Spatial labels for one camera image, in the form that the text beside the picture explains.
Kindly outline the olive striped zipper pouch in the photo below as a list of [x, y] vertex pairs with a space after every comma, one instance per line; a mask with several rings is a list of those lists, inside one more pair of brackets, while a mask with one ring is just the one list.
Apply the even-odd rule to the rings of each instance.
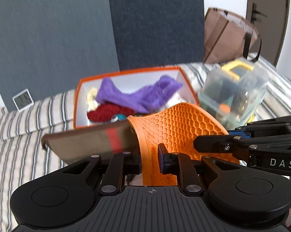
[[119, 152], [139, 148], [137, 135], [127, 120], [46, 134], [41, 145], [68, 165], [96, 154], [107, 160]]

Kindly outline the light grey wall panel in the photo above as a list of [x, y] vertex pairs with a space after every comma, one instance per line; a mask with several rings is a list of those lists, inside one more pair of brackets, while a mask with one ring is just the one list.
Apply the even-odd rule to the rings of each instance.
[[109, 0], [0, 0], [0, 94], [5, 107], [118, 71]]

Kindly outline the red knitted yarn item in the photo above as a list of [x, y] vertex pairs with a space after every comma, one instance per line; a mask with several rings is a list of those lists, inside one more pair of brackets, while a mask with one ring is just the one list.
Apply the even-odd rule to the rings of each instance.
[[125, 117], [128, 117], [130, 115], [134, 115], [135, 110], [113, 103], [105, 103], [97, 107], [96, 110], [89, 111], [87, 113], [87, 118], [94, 123], [108, 122], [118, 114], [122, 114]]

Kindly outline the cream crochet flower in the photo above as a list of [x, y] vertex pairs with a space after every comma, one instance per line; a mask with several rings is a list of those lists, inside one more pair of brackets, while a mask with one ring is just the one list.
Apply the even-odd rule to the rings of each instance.
[[97, 93], [98, 90], [95, 87], [91, 88], [87, 93], [87, 104], [89, 111], [95, 111], [99, 106], [99, 103], [96, 101]]

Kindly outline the purple microfiber cloth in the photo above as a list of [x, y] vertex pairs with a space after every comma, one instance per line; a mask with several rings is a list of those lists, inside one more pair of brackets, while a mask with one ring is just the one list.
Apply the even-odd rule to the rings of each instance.
[[103, 78], [96, 101], [99, 104], [113, 103], [137, 113], [148, 114], [163, 107], [182, 87], [182, 83], [163, 75], [152, 85], [146, 85], [133, 93], [123, 93], [111, 78]]

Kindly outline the striped bed blanket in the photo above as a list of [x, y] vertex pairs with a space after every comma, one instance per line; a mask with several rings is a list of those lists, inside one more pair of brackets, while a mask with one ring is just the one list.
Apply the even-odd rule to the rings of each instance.
[[[264, 58], [259, 58], [258, 64], [268, 71], [269, 80], [255, 120], [291, 115], [291, 80]], [[69, 90], [22, 112], [0, 108], [0, 231], [17, 226], [9, 206], [13, 191], [64, 166], [56, 154], [42, 148], [41, 138], [72, 129], [74, 97], [75, 90]]]

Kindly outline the clear plastic storage container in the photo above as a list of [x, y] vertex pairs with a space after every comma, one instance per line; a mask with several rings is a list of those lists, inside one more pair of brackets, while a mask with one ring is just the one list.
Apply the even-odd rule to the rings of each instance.
[[269, 79], [266, 69], [244, 58], [211, 71], [198, 93], [201, 108], [227, 130], [249, 122], [263, 101]]

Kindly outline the white digital clock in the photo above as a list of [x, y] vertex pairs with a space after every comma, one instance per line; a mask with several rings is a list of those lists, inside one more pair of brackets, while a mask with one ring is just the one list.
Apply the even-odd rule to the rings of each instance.
[[34, 101], [28, 89], [24, 89], [12, 97], [14, 105], [19, 112], [22, 112], [34, 105]]

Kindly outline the brown paper bag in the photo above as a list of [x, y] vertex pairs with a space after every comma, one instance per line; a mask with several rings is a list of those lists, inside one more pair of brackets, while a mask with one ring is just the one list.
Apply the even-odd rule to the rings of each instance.
[[261, 36], [257, 28], [234, 12], [210, 7], [204, 21], [204, 63], [247, 58]]

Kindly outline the orange honeycomb silicone mat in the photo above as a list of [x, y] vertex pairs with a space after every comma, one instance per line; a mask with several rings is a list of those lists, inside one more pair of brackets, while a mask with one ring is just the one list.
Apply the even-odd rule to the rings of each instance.
[[177, 185], [175, 175], [160, 173], [157, 149], [164, 144], [169, 153], [184, 153], [200, 160], [205, 153], [194, 149], [200, 135], [226, 135], [227, 130], [207, 111], [191, 103], [179, 103], [164, 111], [143, 116], [129, 116], [139, 142], [142, 182], [145, 186]]

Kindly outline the orange cardboard box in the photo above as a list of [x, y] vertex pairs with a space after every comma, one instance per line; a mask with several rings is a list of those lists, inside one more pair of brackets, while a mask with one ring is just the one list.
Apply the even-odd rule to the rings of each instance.
[[81, 79], [77, 86], [74, 100], [74, 129], [86, 128], [90, 125], [87, 118], [87, 93], [93, 87], [99, 89], [104, 77], [111, 78], [116, 88], [123, 93], [133, 93], [146, 85], [154, 84], [163, 75], [168, 75], [183, 84], [183, 87], [177, 92], [181, 98], [196, 105], [199, 103], [187, 75], [180, 67], [142, 68], [95, 75]]

